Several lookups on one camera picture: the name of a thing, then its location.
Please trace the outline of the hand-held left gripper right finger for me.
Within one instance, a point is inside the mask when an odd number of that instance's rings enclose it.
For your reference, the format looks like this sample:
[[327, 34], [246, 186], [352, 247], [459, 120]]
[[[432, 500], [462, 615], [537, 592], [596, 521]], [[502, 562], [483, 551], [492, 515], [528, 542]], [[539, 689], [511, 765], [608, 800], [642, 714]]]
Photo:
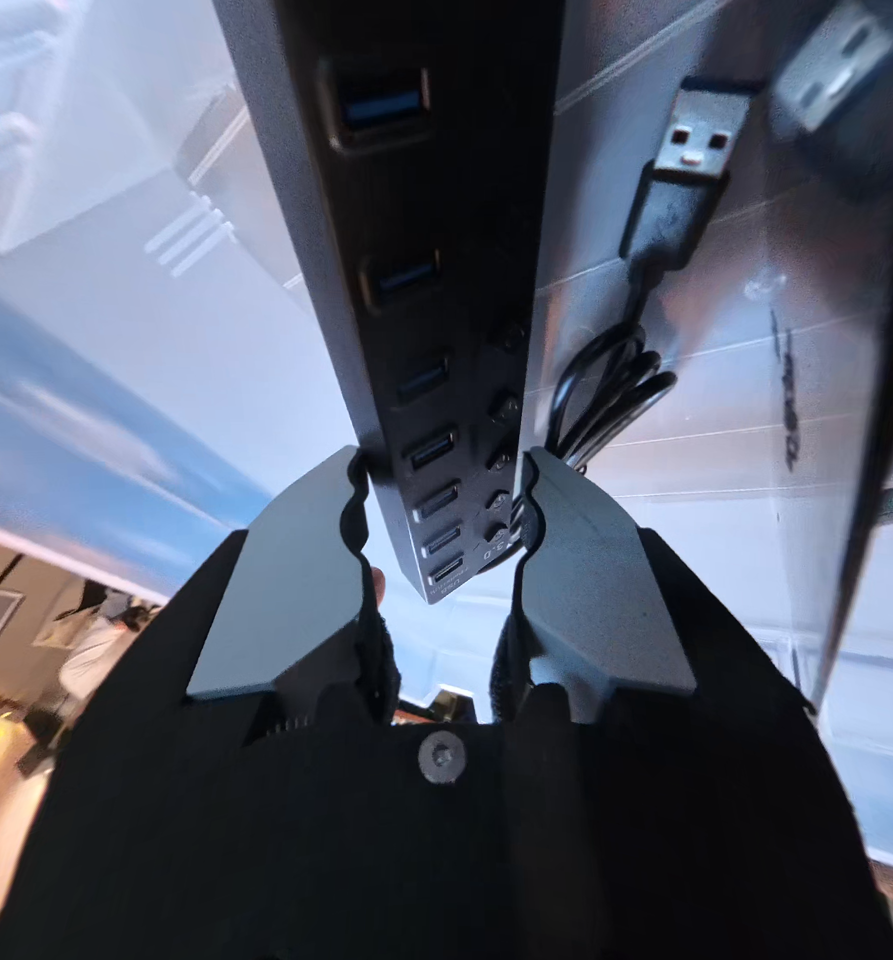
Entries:
[[640, 528], [607, 492], [542, 447], [524, 454], [510, 613], [489, 679], [492, 717], [558, 685], [570, 719], [597, 722], [621, 690], [691, 697], [693, 668]]

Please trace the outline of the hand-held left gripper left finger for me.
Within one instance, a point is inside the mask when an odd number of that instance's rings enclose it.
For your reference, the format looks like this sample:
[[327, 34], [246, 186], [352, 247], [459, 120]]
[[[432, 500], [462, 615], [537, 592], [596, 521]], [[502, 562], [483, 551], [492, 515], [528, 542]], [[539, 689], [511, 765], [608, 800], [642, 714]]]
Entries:
[[389, 724], [401, 677], [370, 563], [363, 453], [342, 447], [253, 520], [186, 696], [270, 694], [287, 724], [310, 724], [321, 695], [350, 685]]

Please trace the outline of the black multi-port usb hub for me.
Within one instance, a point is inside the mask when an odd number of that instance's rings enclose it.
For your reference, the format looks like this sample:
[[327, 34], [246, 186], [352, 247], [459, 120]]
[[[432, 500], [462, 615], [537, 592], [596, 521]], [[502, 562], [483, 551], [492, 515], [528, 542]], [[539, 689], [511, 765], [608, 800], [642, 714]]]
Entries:
[[509, 548], [564, 2], [213, 7], [392, 543]]

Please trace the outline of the braided usb cable blue plug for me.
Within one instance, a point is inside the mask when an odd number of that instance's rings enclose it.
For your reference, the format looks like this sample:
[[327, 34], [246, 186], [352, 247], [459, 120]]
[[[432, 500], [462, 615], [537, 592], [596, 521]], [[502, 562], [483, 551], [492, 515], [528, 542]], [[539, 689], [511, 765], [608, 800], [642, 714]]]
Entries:
[[841, 196], [893, 192], [893, 2], [832, 3], [773, 79], [770, 124]]

